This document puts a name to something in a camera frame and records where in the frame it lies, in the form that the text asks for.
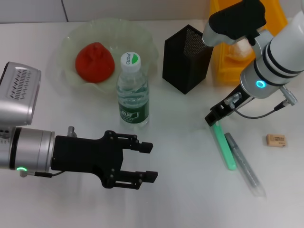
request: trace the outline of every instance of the gray wall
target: gray wall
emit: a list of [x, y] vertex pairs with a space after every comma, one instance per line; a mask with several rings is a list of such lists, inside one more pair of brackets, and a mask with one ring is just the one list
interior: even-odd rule
[[[0, 0], [0, 23], [87, 21], [99, 17], [131, 20], [207, 19], [209, 0]], [[287, 17], [300, 0], [280, 0]]]

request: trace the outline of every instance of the table surface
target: table surface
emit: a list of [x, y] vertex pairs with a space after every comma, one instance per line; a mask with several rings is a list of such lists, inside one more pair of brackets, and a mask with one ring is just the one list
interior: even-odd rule
[[[240, 172], [229, 171], [204, 120], [232, 87], [214, 87], [207, 78], [183, 95], [162, 79], [164, 41], [187, 24], [202, 31], [202, 20], [142, 21], [160, 57], [150, 83], [150, 122], [132, 132], [120, 122], [115, 94], [70, 88], [56, 65], [62, 39], [81, 23], [2, 24], [0, 66], [20, 62], [42, 71], [30, 128], [78, 137], [100, 138], [104, 131], [136, 133], [152, 142], [150, 155], [124, 152], [123, 169], [158, 171], [154, 184], [140, 190], [104, 189], [92, 174], [64, 173], [52, 179], [0, 171], [2, 227], [54, 228], [302, 228], [304, 152], [302, 78], [289, 88], [299, 103], [267, 118], [247, 120], [232, 114], [222, 120], [263, 183], [267, 198], [254, 197]], [[283, 100], [277, 92], [242, 108], [249, 115], [270, 111]], [[268, 133], [285, 134], [285, 148], [267, 147]]]

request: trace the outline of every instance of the yellow container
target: yellow container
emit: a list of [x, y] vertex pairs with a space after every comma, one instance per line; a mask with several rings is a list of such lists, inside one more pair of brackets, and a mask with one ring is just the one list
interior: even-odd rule
[[[241, 0], [211, 0], [210, 15], [223, 10]], [[279, 0], [261, 0], [265, 6], [267, 29], [273, 36], [277, 35], [286, 25], [287, 19], [283, 13]], [[229, 45], [221, 43], [213, 48], [212, 65], [216, 85], [237, 85], [242, 70], [255, 58], [252, 52], [251, 57], [245, 61], [235, 61], [227, 56]]]

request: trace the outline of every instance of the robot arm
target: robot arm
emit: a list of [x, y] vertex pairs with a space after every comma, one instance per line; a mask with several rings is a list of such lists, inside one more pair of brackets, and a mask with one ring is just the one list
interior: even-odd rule
[[[121, 171], [123, 149], [150, 153], [153, 144], [140, 143], [136, 135], [106, 131], [101, 139], [77, 138], [73, 127], [68, 136], [21, 128], [31, 124], [41, 72], [8, 62], [0, 80], [0, 168], [18, 170], [21, 176], [53, 177], [65, 171], [95, 174], [105, 188], [139, 189], [153, 183], [157, 172]], [[49, 169], [60, 171], [49, 173]]]
[[237, 109], [248, 101], [254, 98], [267, 98], [278, 89], [286, 100], [277, 105], [272, 112], [297, 102], [285, 85], [304, 71], [304, 14], [302, 11], [299, 12], [276, 37], [267, 30], [257, 32], [257, 29], [265, 24], [265, 8], [258, 0], [244, 0], [211, 15], [203, 33], [206, 45], [213, 46], [221, 42], [233, 44], [247, 38], [256, 59], [242, 71], [240, 85], [211, 108], [211, 112], [205, 117], [210, 126], [234, 111], [240, 114]]

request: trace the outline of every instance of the plastic water bottle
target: plastic water bottle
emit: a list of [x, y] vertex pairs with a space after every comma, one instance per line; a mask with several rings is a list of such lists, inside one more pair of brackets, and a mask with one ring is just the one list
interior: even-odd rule
[[117, 80], [119, 112], [124, 122], [142, 127], [149, 121], [148, 78], [142, 73], [141, 58], [127, 52], [120, 59], [122, 72]]

